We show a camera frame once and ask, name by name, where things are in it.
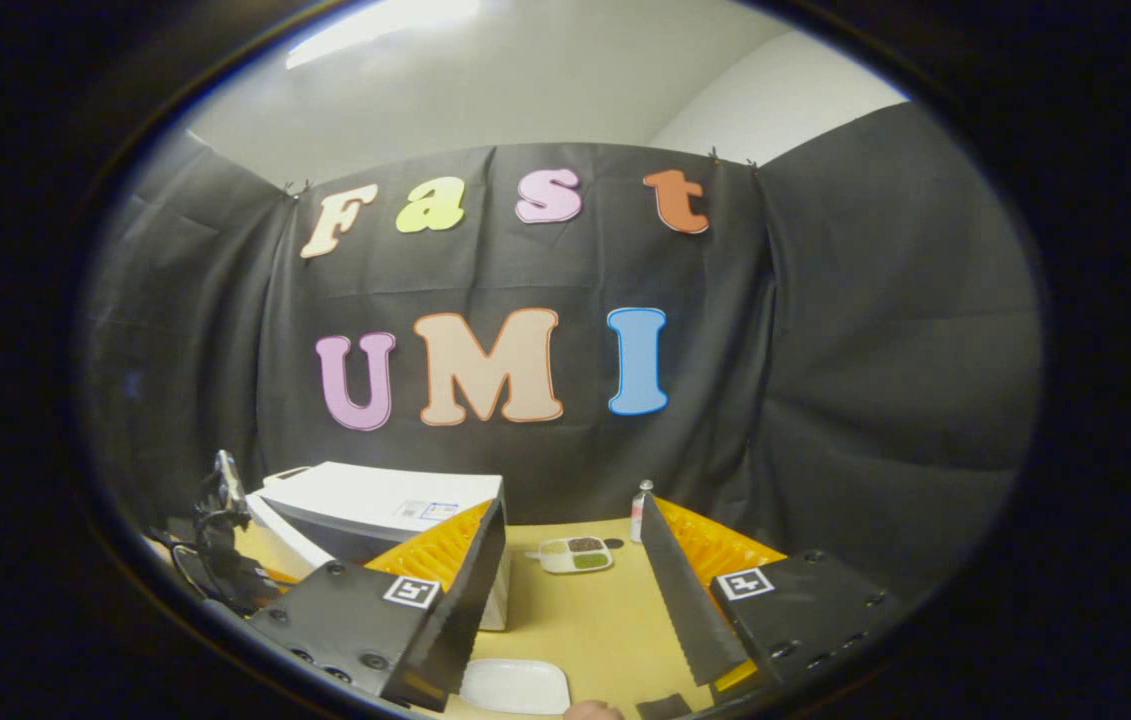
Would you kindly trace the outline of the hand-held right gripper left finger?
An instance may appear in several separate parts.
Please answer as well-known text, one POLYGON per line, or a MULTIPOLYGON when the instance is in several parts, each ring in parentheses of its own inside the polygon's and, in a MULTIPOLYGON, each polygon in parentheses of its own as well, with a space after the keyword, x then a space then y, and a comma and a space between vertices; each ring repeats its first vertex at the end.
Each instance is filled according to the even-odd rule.
POLYGON ((504 501, 478 503, 400 550, 443 550, 457 565, 442 582, 420 570, 328 561, 254 611, 245 621, 250 637, 356 701, 444 710, 461 685, 504 557, 504 501))

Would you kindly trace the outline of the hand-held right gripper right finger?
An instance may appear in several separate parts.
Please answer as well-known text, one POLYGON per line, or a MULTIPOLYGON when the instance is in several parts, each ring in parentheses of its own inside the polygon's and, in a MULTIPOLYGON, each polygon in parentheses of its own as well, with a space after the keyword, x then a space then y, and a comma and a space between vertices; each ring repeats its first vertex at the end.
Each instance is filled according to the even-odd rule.
POLYGON ((829 550, 775 550, 649 492, 639 503, 644 552, 690 675, 728 705, 829 692, 903 624, 905 597, 829 550))

